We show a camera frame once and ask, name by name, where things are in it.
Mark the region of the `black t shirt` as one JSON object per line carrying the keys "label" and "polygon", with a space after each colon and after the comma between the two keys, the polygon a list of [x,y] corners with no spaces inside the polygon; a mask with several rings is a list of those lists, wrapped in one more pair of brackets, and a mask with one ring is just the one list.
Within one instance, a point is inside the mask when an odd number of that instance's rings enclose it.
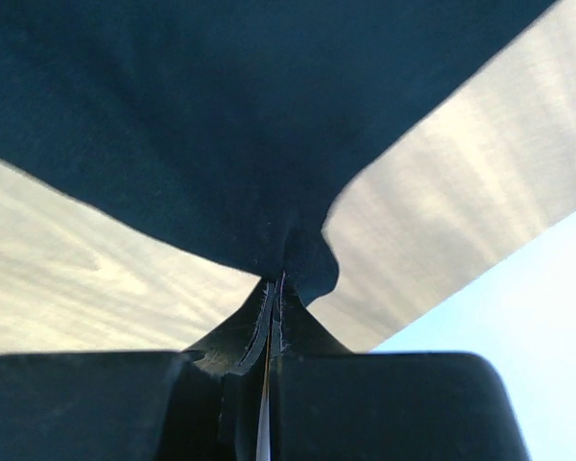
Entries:
{"label": "black t shirt", "polygon": [[340,192],[545,1],[0,1],[0,159],[302,299]]}

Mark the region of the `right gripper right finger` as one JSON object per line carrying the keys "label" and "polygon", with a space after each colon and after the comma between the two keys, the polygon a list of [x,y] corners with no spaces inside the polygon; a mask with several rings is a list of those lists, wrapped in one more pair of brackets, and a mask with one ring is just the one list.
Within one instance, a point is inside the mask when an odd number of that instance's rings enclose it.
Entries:
{"label": "right gripper right finger", "polygon": [[354,353],[276,283],[270,329],[275,460],[524,460],[503,382],[468,352]]}

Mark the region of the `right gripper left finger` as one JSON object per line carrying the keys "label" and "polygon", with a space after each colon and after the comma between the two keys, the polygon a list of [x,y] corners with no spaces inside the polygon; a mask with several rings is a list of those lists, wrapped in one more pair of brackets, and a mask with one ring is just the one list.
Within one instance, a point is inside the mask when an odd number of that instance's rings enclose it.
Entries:
{"label": "right gripper left finger", "polygon": [[0,354],[0,460],[253,460],[273,292],[182,352]]}

